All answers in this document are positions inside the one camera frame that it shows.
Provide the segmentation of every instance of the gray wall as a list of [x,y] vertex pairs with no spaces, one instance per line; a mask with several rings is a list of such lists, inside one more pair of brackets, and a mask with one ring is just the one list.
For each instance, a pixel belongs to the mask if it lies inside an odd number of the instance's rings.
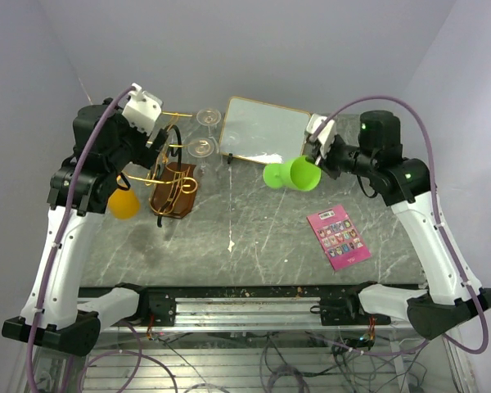
[[454,0],[40,0],[98,101],[137,82],[174,111],[231,96],[332,111],[399,94]]
[[[33,285],[49,179],[71,153],[71,121],[87,103],[39,3],[0,1],[0,331]],[[18,349],[0,336],[0,392]]]
[[[433,139],[441,203],[453,234],[475,274],[491,287],[491,1],[456,3],[405,97]],[[409,125],[408,150],[423,155],[420,132]],[[491,310],[487,316],[491,333]],[[468,345],[480,345],[478,321],[462,330]],[[480,391],[491,392],[491,344],[470,359]]]

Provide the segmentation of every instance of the pink book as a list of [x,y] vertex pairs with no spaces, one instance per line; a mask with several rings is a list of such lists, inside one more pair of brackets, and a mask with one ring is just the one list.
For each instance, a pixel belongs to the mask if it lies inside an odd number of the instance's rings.
[[308,221],[334,270],[347,268],[371,256],[342,205],[309,215]]

